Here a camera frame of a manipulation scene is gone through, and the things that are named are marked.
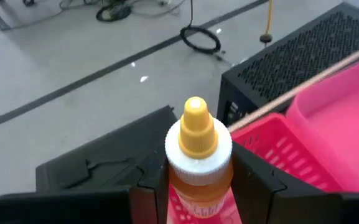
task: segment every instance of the plastic bottle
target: plastic bottle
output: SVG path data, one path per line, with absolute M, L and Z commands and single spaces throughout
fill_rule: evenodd
M 222 208 L 233 177 L 231 150 L 225 125 L 211 116 L 202 98 L 189 98 L 167 133 L 166 154 L 170 183 L 195 217 L 209 218 Z

